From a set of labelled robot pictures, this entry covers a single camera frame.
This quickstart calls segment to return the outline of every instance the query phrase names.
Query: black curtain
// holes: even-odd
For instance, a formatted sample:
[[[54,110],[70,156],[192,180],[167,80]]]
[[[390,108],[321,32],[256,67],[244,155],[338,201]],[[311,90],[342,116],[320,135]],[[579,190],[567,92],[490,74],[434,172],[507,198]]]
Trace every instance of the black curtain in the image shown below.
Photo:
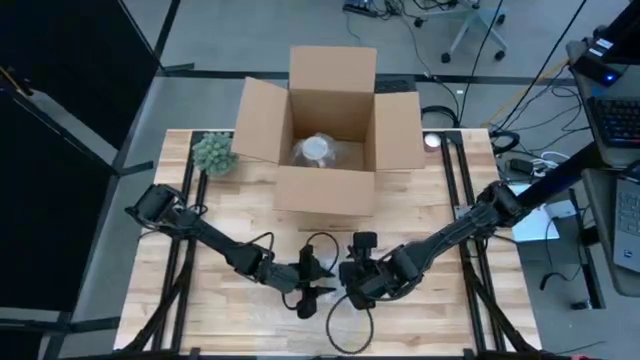
[[[0,307],[71,312],[111,174],[0,91]]]
[[[121,1],[5,0],[0,65],[120,149],[159,63]]]

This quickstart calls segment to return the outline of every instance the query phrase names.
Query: desk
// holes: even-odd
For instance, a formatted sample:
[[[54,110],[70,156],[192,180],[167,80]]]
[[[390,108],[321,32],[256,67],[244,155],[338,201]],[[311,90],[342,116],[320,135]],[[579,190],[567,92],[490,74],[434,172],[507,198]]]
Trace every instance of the desk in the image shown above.
[[[486,130],[461,131],[477,194],[498,179],[489,137]],[[192,132],[167,132],[156,183],[181,187]],[[378,199],[372,217],[274,211],[275,165],[241,157],[233,173],[209,179],[205,197],[209,212],[204,218],[237,241],[273,231],[273,250],[276,261],[281,263],[297,262],[299,249],[317,231],[331,232],[337,238],[340,261],[344,260],[354,231],[375,231],[379,237],[374,254],[377,257],[401,242],[424,238],[452,221],[442,155],[435,152],[425,156],[427,165],[422,170],[376,175]],[[459,176],[456,165],[454,169]],[[460,198],[464,199],[461,188],[458,187]],[[195,195],[194,183],[189,203],[194,202]],[[327,266],[334,256],[333,244],[316,240],[317,256]],[[115,348],[131,341],[158,305],[169,246],[170,240],[162,235],[149,235],[140,241]],[[463,348],[474,347],[458,251],[454,248],[439,257],[411,295],[393,303],[378,303],[372,310],[375,335],[364,354],[460,356]],[[526,340],[539,348],[515,245],[494,239],[487,254],[499,305]],[[344,290],[337,278],[325,283],[339,290],[319,298],[318,313],[311,319],[299,320],[284,308],[277,291],[240,277],[222,256],[198,244],[181,353],[199,347],[203,355],[336,354],[324,333],[324,323],[330,306]],[[294,294],[287,299],[289,303],[297,301]],[[368,333],[366,319],[364,312],[355,311],[348,303],[341,305],[331,321],[338,344],[347,349],[362,346]],[[483,324],[490,345],[489,321]],[[173,326],[171,313],[167,325],[169,332]],[[164,347],[168,347],[167,338]]]

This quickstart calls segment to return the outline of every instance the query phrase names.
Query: laptop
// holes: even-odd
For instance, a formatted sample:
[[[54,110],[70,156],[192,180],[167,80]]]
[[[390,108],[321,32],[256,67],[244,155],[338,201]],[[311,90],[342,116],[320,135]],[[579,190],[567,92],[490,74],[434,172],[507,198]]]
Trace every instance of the laptop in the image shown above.
[[[615,211],[613,262],[640,272],[640,161],[618,178]]]

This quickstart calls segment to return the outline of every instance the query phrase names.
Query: computer monitor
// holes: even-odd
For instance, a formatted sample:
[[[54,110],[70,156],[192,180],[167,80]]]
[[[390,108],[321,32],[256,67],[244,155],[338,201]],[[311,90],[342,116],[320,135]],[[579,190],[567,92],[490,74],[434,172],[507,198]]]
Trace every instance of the computer monitor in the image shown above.
[[[608,48],[602,60],[608,64],[640,64],[640,0],[633,0],[604,30],[598,40]]]

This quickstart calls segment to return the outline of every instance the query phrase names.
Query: charger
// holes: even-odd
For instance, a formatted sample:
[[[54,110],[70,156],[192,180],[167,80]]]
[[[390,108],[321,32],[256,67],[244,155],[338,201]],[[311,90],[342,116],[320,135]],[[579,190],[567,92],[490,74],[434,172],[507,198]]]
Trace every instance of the charger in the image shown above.
[[[509,160],[509,169],[526,175],[533,174],[533,171],[535,170],[531,162],[522,159]]]

